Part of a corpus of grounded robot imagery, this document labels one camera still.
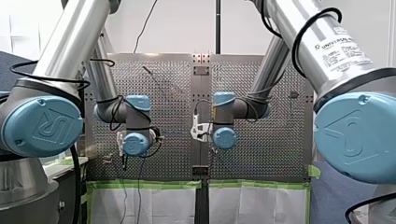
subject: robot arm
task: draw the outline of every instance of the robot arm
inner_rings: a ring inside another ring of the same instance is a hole
[[[274,21],[282,37],[273,40],[262,66],[266,74],[258,75],[253,86],[263,88],[259,80],[274,83],[271,77],[279,76],[288,63],[285,47],[292,49],[293,65],[318,95],[314,133],[321,155],[341,174],[356,180],[395,183],[396,69],[375,65],[341,26],[341,18],[330,13],[341,16],[335,8],[323,9],[316,0],[253,2]],[[213,141],[220,148],[230,148],[235,141],[233,120],[241,119],[234,110],[238,104],[233,94],[218,92],[213,105]],[[219,123],[228,130],[216,130]]]
[[[20,78],[0,104],[3,153],[48,157],[76,142],[83,123],[76,82],[81,82],[109,13],[109,0],[67,4],[33,77]]]
[[[149,126],[149,98],[119,97],[108,67],[103,62],[90,63],[92,53],[97,60],[106,59],[101,31],[108,14],[117,11],[120,0],[63,3],[67,3],[64,13],[33,75],[19,79],[7,100],[2,98],[1,153],[49,157],[69,149],[82,130],[76,83],[81,82],[88,67],[98,99],[98,117],[104,122],[126,123],[125,153],[145,154],[159,135]]]
[[[101,33],[93,52],[93,58],[98,61],[107,60],[105,34],[106,32]],[[96,61],[88,64],[87,71],[97,100],[94,112],[103,122],[125,123],[123,152],[128,156],[143,156],[160,137],[158,129],[150,127],[149,97],[146,95],[128,95],[125,98],[120,96],[110,66]]]

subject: white object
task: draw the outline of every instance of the white object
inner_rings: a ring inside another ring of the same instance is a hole
[[[210,134],[212,133],[212,125],[210,123],[198,123],[199,115],[192,116],[192,139],[200,142],[210,141]]]

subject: black cable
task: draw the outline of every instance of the black cable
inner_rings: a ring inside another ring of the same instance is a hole
[[[160,142],[157,149],[155,149],[155,151],[153,151],[151,154],[149,154],[147,156],[140,156],[140,158],[146,159],[146,158],[150,158],[150,157],[154,156],[155,154],[157,154],[157,152],[161,149],[162,146],[163,146],[163,143]]]
[[[65,78],[57,78],[57,77],[39,77],[26,72],[18,71],[17,68],[24,67],[27,65],[37,64],[38,61],[31,61],[26,63],[15,63],[9,67],[9,71],[12,73],[18,74],[23,77],[29,77],[36,80],[46,80],[46,81],[59,81],[59,82],[67,82],[67,83],[77,83],[82,84],[81,87],[78,87],[78,91],[82,91],[91,85],[91,82],[87,80],[78,80],[78,79],[65,79]]]
[[[139,206],[137,209],[137,219],[136,224],[139,224],[140,221],[140,212],[142,210],[142,194],[140,192],[140,179],[142,178],[143,168],[146,163],[146,158],[143,158],[142,163],[140,164],[139,176],[137,177],[137,194],[139,196]]]
[[[120,181],[121,181],[122,188],[124,190],[124,195],[125,195],[124,196],[124,210],[123,210],[122,218],[121,218],[121,222],[120,222],[120,224],[122,224],[125,219],[125,216],[126,216],[126,200],[128,199],[128,192],[126,191],[126,188],[125,188],[124,179],[122,178]]]
[[[142,115],[143,117],[145,117],[146,119],[148,119],[148,122],[151,123],[151,118],[149,117],[149,115],[145,114],[144,112],[140,111],[139,109],[137,109],[136,107],[134,107],[131,103],[129,103],[127,100],[123,99],[123,102],[125,102],[127,105],[129,105],[131,108],[133,108],[136,112],[138,112],[140,115]]]
[[[349,215],[351,213],[353,213],[354,210],[356,210],[356,209],[358,209],[358,208],[360,208],[360,207],[362,207],[364,205],[368,205],[370,203],[385,202],[385,201],[389,201],[389,200],[393,200],[393,199],[396,199],[396,192],[390,193],[390,194],[386,194],[386,195],[382,195],[382,196],[379,196],[379,197],[375,197],[375,198],[363,201],[361,203],[357,203],[357,204],[351,206],[350,208],[348,208],[346,210],[346,212],[345,212],[346,221],[347,221],[347,223],[351,224],[352,221],[350,220]]]
[[[113,123],[117,123],[116,120],[116,115],[120,110],[120,106],[124,100],[124,97],[122,95],[119,95],[119,101],[113,105],[113,108],[111,109],[111,120],[110,120],[110,124],[108,125],[108,128],[110,129],[111,132],[116,131],[120,126],[121,123],[119,123],[116,127],[113,128]]]
[[[72,223],[73,224],[78,224],[79,208],[81,206],[81,170],[80,170],[80,167],[79,167],[77,150],[76,150],[76,147],[74,145],[70,147],[70,152],[72,154],[74,173],[75,173],[75,176],[76,176],[76,183],[75,183],[75,188],[76,188],[75,208],[74,208],[73,222]]]
[[[305,76],[303,70],[299,66],[300,62],[298,62],[299,61],[299,59],[298,59],[298,49],[299,49],[301,41],[303,39],[303,35],[311,27],[312,24],[314,24],[318,19],[326,16],[326,14],[329,13],[329,12],[334,12],[335,14],[337,14],[338,22],[341,22],[341,20],[343,19],[343,15],[342,15],[340,9],[338,9],[336,7],[325,8],[322,11],[320,11],[318,14],[316,14],[315,16],[309,18],[309,20],[306,21],[305,25],[303,26],[303,28],[301,28],[301,30],[297,34],[296,38],[294,39],[293,48],[291,50],[291,61],[293,62],[293,66],[296,69],[296,71],[302,77],[306,77],[306,76]]]
[[[267,28],[267,30],[269,32],[271,32],[273,35],[276,35],[277,37],[282,39],[282,35],[274,30],[273,26],[271,25],[270,20],[264,15],[264,12],[265,12],[264,5],[265,5],[265,1],[262,0],[262,23],[264,23],[265,28]]]
[[[195,115],[198,114],[198,104],[200,104],[201,102],[205,102],[205,103],[208,103],[208,104],[212,104],[212,102],[210,102],[209,100],[206,100],[206,99],[199,99],[199,100],[197,100],[197,103],[195,103],[195,107],[194,107],[194,114],[195,114]]]
[[[108,65],[109,67],[114,67],[114,65],[116,65],[116,63],[113,60],[109,60],[109,59],[90,59],[90,61],[92,61],[92,62],[106,62],[106,63],[110,63]]]
[[[137,46],[139,45],[140,37],[142,36],[142,34],[143,34],[143,33],[145,32],[145,30],[146,30],[146,26],[147,26],[147,24],[148,24],[149,17],[151,16],[151,13],[152,13],[152,11],[153,11],[154,8],[155,8],[155,5],[157,5],[157,2],[158,2],[158,0],[155,0],[154,3],[152,4],[151,10],[149,11],[149,14],[148,14],[148,16],[146,17],[146,20],[145,20],[145,24],[143,25],[143,29],[142,29],[142,31],[140,32],[139,36],[138,36],[137,39],[136,39],[136,45],[134,46],[134,53],[136,53]]]

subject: gray metal base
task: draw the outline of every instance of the gray metal base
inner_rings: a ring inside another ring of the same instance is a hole
[[[59,221],[58,183],[51,181],[42,195],[0,206],[2,224],[57,224]]]

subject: black ring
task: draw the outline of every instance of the black ring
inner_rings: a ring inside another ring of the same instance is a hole
[[[329,13],[329,12],[334,12],[335,14],[337,14],[338,22],[341,22],[341,20],[343,19],[343,14],[341,13],[340,9],[338,9],[336,7],[325,8],[322,11],[320,11],[318,14],[316,14],[315,16],[309,18],[309,20],[306,21],[303,28],[301,28],[301,30],[295,37],[293,48],[291,50],[291,61],[293,62],[293,66],[296,69],[296,71],[298,73],[300,73],[300,75],[305,78],[306,78],[306,76],[305,76],[303,70],[300,68],[299,62],[298,62],[299,61],[298,60],[298,49],[300,47],[301,41],[303,40],[303,35],[311,27],[312,24],[314,24],[318,19],[320,19],[322,16],[324,16],[324,14]]]
[[[25,159],[26,157],[18,156],[15,154],[7,154],[7,155],[1,155],[0,156],[0,162],[2,161],[17,161],[21,159]]]
[[[66,98],[67,100],[73,102],[73,104],[79,106],[81,101],[74,97],[73,95],[65,92],[65,91],[61,91],[57,88],[53,88],[49,85],[40,83],[40,82],[35,82],[35,81],[30,81],[29,79],[18,79],[15,82],[14,87],[21,87],[21,88],[27,88],[27,89],[32,89],[32,90],[36,90],[36,91],[43,91],[52,95],[57,95],[57,96],[61,96],[63,98]]]

